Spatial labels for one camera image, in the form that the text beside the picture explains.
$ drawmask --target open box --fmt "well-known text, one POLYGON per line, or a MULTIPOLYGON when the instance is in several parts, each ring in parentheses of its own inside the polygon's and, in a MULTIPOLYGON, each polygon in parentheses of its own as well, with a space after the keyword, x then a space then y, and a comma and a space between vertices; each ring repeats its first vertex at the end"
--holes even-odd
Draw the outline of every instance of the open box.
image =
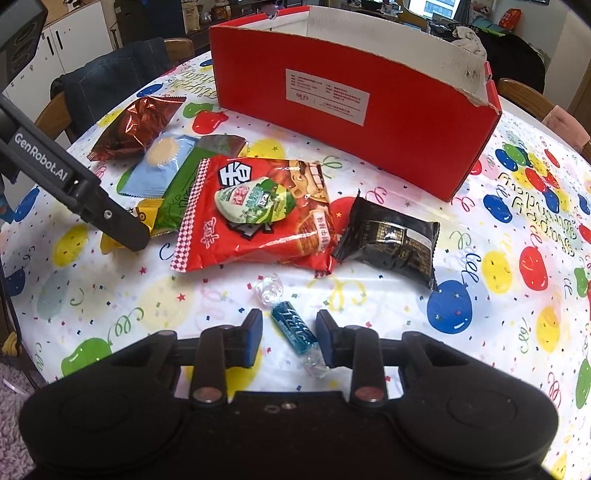
POLYGON ((316 138, 445 201, 501 115, 484 59, 380 18, 290 8, 211 27, 210 44, 220 106, 316 138))

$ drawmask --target cabinet door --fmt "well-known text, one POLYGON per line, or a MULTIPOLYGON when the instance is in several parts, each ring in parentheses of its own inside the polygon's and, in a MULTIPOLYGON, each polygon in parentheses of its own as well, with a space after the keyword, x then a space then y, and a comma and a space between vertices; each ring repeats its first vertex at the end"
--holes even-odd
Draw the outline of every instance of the cabinet door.
POLYGON ((35 57, 8 85, 6 93, 17 108, 35 121, 49 103, 51 83, 63 74, 56 46, 46 28, 41 33, 35 57))
POLYGON ((100 2, 80 8, 50 27, 66 73, 113 51, 100 2))

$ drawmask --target dark blue garment on chair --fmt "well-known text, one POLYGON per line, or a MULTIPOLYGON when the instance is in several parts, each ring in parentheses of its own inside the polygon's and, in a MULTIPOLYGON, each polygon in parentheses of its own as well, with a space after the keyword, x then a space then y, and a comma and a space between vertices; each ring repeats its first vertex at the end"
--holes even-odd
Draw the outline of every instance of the dark blue garment on chair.
POLYGON ((51 83, 50 96, 64 92, 72 133, 80 137, 129 95, 171 68, 162 38, 133 42, 60 76, 51 83))

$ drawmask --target black wrapper with gold text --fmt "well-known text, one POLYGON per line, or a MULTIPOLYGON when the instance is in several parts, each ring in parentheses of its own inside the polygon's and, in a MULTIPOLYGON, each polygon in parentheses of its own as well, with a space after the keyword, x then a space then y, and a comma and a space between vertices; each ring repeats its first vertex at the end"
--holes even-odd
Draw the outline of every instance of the black wrapper with gold text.
POLYGON ((439 229, 438 222, 410 217, 358 195, 333 257, 395 271, 436 290, 433 254, 439 229))
POLYGON ((143 155, 186 99, 148 95, 133 101, 105 128, 88 159, 115 160, 143 155))

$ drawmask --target round table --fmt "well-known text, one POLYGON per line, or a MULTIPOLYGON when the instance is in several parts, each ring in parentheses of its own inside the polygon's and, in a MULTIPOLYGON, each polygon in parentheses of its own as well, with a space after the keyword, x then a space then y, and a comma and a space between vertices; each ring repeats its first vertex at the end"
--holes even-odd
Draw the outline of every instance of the round table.
MULTIPOLYGON (((210 103, 213 113, 224 111, 206 53, 132 95, 72 145, 70 153, 101 177, 103 188, 125 208, 138 203, 116 192, 131 162, 89 162, 86 155, 121 109, 145 92, 183 95, 186 103, 210 103)), ((215 325, 238 325, 251 308, 260 307, 256 282, 276 274, 284 298, 311 325, 318 309, 328 309, 338 324, 371 327, 383 338, 417 330, 541 389, 560 415, 546 468, 558 478, 587 478, 591 168, 585 160, 547 130, 528 124, 533 121, 523 112, 526 121, 505 111, 471 175, 451 203, 444 203, 312 138, 224 112, 219 118, 226 120, 214 133, 246 138, 248 155, 320 162, 337 217, 360 189, 368 200, 440 222, 434 257, 439 291, 355 261, 325 278, 301 268, 247 262, 180 274, 170 269, 176 234, 153 238, 139 253, 119 249, 102 255, 100 232, 33 189, 24 200, 34 199, 33 207, 21 222, 2 228, 0 246, 24 345, 43 376, 57 380, 161 329, 188 338, 215 325), (456 320, 459 310, 466 313, 462 322, 456 320)), ((190 116, 181 107, 166 131, 195 135, 193 119, 184 113, 190 116)), ((350 370, 334 369, 315 380, 268 312, 264 322, 255 366, 228 372, 231 395, 335 389, 349 394, 350 370)), ((185 384, 189 374, 181 376, 185 384)), ((386 376, 390 397, 400 396, 397 369, 387 368, 386 376)))

